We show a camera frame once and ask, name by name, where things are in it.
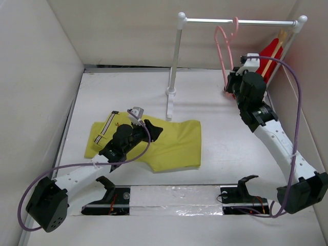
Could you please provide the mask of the yellow-green trousers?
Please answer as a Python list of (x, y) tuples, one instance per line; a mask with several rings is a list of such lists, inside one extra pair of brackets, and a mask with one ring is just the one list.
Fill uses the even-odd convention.
[[(163, 128), (163, 131), (137, 162), (148, 164), (154, 172), (201, 166), (200, 121), (168, 122), (148, 115), (143, 115), (142, 119), (148, 119), (154, 126)], [(112, 111), (104, 122), (94, 122), (84, 158), (95, 157), (112, 139), (117, 127), (130, 123), (127, 112), (118, 111)]]

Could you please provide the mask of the pink plastic clothes hanger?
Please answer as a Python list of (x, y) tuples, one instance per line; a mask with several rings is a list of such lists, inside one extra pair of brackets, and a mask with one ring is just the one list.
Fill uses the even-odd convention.
[(217, 26), (214, 31), (214, 40), (216, 44), (217, 54), (222, 70), (222, 77), (224, 82), (223, 91), (226, 95), (229, 92), (226, 91), (228, 85), (228, 74), (234, 68), (234, 61), (231, 51), (231, 43), (236, 38), (239, 30), (238, 17), (233, 18), (234, 28), (230, 33), (226, 33), (224, 28)]

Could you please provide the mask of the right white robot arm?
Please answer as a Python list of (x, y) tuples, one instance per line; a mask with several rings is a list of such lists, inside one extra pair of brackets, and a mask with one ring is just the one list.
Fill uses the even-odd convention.
[(299, 151), (294, 151), (278, 116), (263, 101), (266, 88), (260, 74), (235, 67), (228, 75), (225, 90), (233, 94), (242, 121), (266, 146), (287, 184), (250, 175), (238, 181), (232, 197), (240, 202), (248, 202), (256, 196), (268, 198), (279, 202), (287, 213), (295, 214), (322, 201), (327, 191), (327, 173), (318, 173)]

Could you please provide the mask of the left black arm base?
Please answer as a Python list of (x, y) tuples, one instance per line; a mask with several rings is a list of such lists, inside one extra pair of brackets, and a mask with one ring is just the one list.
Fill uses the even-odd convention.
[(102, 199), (93, 201), (83, 206), (81, 213), (89, 216), (125, 216), (130, 215), (130, 186), (116, 186), (104, 176), (99, 177), (100, 182), (106, 192)]

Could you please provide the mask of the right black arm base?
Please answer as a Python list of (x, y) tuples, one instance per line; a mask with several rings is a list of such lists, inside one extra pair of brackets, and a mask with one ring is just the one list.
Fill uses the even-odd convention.
[(222, 204), (224, 215), (268, 215), (269, 206), (266, 198), (252, 196), (248, 193), (245, 183), (257, 175), (250, 175), (238, 181), (237, 184), (220, 186), (217, 201)]

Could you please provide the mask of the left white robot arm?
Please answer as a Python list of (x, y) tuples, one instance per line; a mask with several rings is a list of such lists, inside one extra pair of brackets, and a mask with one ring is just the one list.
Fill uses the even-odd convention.
[(141, 125), (120, 125), (112, 139), (95, 156), (94, 163), (54, 180), (42, 178), (32, 193), (26, 211), (45, 232), (50, 233), (66, 219), (69, 200), (92, 182), (98, 181), (103, 185), (98, 188), (96, 197), (103, 203), (111, 202), (116, 198), (115, 184), (105, 175), (111, 172), (112, 166), (126, 163), (127, 154), (139, 143), (156, 141), (162, 131), (161, 127), (152, 125), (147, 119)]

